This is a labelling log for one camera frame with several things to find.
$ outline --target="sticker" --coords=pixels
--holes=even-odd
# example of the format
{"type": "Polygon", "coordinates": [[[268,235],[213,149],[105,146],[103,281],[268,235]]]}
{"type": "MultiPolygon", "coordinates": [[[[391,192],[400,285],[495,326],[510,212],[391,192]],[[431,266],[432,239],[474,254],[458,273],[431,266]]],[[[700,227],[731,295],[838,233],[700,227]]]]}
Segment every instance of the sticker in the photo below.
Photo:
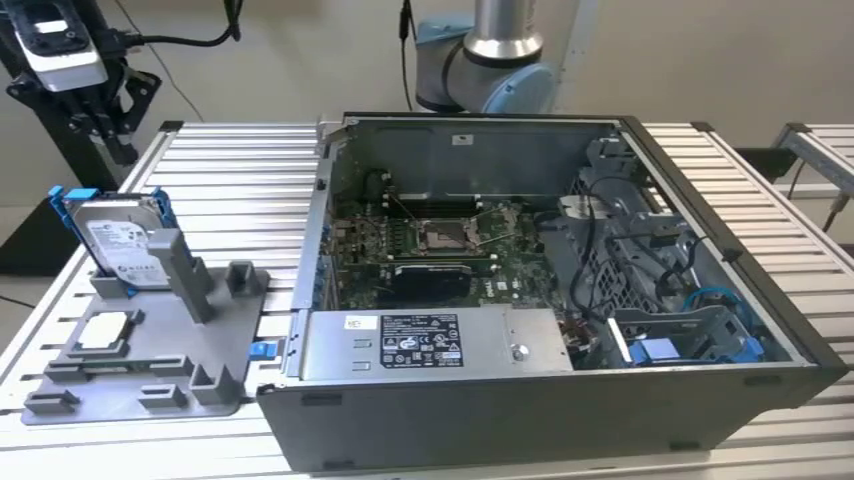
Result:
{"type": "Polygon", "coordinates": [[[474,145],[475,136],[472,134],[451,135],[451,145],[455,147],[474,145]]]}
{"type": "Polygon", "coordinates": [[[463,366],[456,315],[383,315],[380,319],[383,367],[463,366]]]}
{"type": "Polygon", "coordinates": [[[347,315],[344,318],[345,330],[376,330],[376,315],[347,315]]]}
{"type": "Polygon", "coordinates": [[[85,224],[100,251],[105,267],[116,277],[137,287],[168,285],[157,257],[148,255],[148,233],[133,222],[92,220],[85,224]]]}

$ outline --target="motherboard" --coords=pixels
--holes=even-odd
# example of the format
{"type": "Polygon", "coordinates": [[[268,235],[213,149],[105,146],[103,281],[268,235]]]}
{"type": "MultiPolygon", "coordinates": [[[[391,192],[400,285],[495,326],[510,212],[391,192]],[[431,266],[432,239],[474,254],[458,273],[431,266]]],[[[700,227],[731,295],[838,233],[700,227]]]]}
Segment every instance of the motherboard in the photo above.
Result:
{"type": "Polygon", "coordinates": [[[511,201],[387,200],[336,209],[337,308],[563,304],[536,232],[542,212],[511,201]]]}

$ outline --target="metal rail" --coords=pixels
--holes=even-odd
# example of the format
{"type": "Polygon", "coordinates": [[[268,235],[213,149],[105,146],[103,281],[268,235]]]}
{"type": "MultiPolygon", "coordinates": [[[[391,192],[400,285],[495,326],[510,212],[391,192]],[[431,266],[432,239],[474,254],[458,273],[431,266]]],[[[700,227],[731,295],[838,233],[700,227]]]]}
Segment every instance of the metal rail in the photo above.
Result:
{"type": "MultiPolygon", "coordinates": [[[[783,291],[854,365],[854,266],[715,133],[647,128],[783,291]]],[[[273,275],[257,336],[281,338],[312,188],[313,125],[187,124],[163,133],[125,191],[167,185],[193,253],[253,260],[273,275]]],[[[292,474],[252,399],[231,417],[45,427],[20,423],[23,399],[87,307],[92,263],[79,251],[0,357],[0,465],[31,478],[199,478],[292,474]]],[[[252,362],[251,393],[279,375],[252,362]]],[[[854,476],[854,374],[804,407],[762,414],[703,453],[395,472],[369,478],[767,479],[854,476]]]]}
{"type": "Polygon", "coordinates": [[[847,195],[854,195],[854,125],[790,123],[775,147],[788,148],[847,195]]]}

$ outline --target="blue latch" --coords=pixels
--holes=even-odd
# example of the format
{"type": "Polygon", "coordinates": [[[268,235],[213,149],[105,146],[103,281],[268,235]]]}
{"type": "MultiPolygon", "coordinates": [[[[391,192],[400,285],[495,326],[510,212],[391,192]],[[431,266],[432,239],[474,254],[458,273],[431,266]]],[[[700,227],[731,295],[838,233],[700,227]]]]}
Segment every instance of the blue latch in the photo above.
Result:
{"type": "Polygon", "coordinates": [[[255,342],[249,345],[249,360],[275,360],[279,342],[255,342]]]}

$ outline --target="power supply label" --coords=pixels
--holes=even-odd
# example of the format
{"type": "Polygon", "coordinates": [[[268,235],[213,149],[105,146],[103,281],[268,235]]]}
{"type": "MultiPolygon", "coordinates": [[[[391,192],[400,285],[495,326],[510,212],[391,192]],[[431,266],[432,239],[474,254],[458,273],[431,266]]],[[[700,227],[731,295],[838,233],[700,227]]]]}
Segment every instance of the power supply label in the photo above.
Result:
{"type": "Polygon", "coordinates": [[[463,339],[456,315],[383,315],[381,352],[385,368],[463,366],[463,339]]]}

